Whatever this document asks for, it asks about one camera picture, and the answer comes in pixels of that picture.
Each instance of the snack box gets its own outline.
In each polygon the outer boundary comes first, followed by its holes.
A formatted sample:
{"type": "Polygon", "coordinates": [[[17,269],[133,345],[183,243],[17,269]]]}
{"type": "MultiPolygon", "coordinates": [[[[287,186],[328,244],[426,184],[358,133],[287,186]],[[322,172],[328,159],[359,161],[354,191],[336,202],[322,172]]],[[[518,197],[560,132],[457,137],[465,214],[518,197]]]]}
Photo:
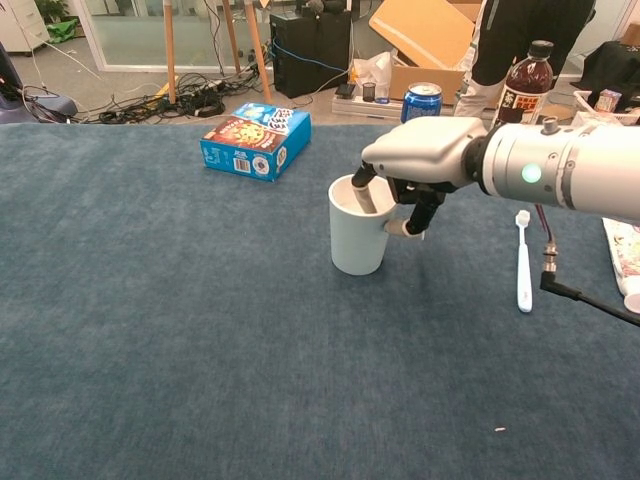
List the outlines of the snack box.
{"type": "Polygon", "coordinates": [[[206,167],[275,182],[311,141],[307,112],[246,103],[200,140],[206,167]]]}

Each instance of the brown plastic bottle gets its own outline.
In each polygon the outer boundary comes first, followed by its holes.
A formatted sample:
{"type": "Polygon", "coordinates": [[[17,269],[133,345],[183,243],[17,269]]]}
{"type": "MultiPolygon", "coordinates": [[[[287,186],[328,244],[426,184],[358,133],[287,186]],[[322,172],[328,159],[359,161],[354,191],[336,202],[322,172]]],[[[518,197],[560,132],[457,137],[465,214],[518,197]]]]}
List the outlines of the brown plastic bottle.
{"type": "Polygon", "coordinates": [[[551,42],[531,42],[527,58],[514,65],[507,75],[494,125],[536,123],[544,98],[553,84],[553,71],[547,61],[552,50],[551,42]]]}

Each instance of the bottle cap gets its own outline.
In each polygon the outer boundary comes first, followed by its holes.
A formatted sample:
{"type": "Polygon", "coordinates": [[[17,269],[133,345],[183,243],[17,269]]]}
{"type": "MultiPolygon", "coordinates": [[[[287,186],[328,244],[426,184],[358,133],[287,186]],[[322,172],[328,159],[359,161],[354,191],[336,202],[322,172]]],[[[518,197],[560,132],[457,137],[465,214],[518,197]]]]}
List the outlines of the bottle cap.
{"type": "Polygon", "coordinates": [[[633,313],[640,313],[640,277],[627,277],[622,280],[624,306],[633,313]]]}
{"type": "Polygon", "coordinates": [[[553,50],[553,43],[546,40],[534,40],[529,47],[529,55],[536,58],[549,58],[553,50]]]}

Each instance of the soda can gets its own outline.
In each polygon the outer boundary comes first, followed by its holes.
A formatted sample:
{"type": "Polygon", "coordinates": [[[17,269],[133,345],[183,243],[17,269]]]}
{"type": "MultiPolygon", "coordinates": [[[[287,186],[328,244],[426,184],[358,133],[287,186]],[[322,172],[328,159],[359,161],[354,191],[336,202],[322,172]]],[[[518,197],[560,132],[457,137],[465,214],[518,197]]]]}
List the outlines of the soda can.
{"type": "Polygon", "coordinates": [[[404,95],[402,123],[416,117],[437,117],[442,110],[442,88],[435,83],[414,83],[404,95]]]}

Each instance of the bottle label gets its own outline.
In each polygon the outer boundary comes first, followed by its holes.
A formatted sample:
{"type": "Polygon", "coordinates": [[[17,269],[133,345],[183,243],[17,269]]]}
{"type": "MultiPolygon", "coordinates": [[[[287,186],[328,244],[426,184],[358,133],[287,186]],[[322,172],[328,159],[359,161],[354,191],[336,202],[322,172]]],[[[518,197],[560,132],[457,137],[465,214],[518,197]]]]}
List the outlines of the bottle label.
{"type": "Polygon", "coordinates": [[[505,85],[498,103],[495,125],[504,123],[534,124],[543,105],[546,93],[525,93],[505,85]]]}

